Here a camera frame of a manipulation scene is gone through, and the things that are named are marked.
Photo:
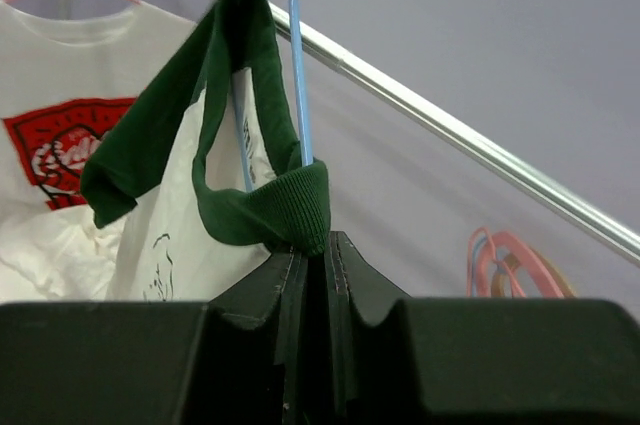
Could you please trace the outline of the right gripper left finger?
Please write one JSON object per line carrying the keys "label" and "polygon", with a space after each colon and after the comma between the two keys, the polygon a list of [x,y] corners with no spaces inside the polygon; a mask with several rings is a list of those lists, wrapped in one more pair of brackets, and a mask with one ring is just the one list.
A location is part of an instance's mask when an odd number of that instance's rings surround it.
{"label": "right gripper left finger", "polygon": [[212,300],[184,424],[296,424],[307,259],[276,253]]}

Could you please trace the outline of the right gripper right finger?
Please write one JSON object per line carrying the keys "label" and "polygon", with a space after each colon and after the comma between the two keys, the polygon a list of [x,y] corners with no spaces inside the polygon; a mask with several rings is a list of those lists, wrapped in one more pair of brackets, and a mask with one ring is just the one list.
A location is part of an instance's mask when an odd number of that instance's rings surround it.
{"label": "right gripper right finger", "polygon": [[369,264],[344,232],[324,255],[334,414],[339,424],[423,424],[418,301]]}

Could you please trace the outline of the green and white t shirt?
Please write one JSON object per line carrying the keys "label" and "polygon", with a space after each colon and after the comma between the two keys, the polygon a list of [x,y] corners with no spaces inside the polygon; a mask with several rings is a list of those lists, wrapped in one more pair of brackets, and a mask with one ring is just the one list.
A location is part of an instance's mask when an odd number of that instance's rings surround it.
{"label": "green and white t shirt", "polygon": [[216,0],[86,163],[122,221],[110,300],[210,300],[279,253],[324,252],[326,165],[304,165],[267,0]]}

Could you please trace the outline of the light blue hanger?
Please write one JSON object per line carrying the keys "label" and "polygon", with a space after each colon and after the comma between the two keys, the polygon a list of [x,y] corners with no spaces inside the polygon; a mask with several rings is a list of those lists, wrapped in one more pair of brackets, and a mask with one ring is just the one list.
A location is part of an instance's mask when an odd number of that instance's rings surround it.
{"label": "light blue hanger", "polygon": [[[302,165],[307,166],[313,163],[314,157],[302,48],[299,0],[288,0],[288,5],[295,98],[301,142],[301,159]],[[244,118],[244,107],[240,102],[239,88],[235,84],[232,85],[232,102],[234,107],[238,144],[242,152],[245,188],[247,191],[251,191],[253,189],[253,179],[251,178],[250,158],[247,149],[249,132],[245,130],[247,120]]]}

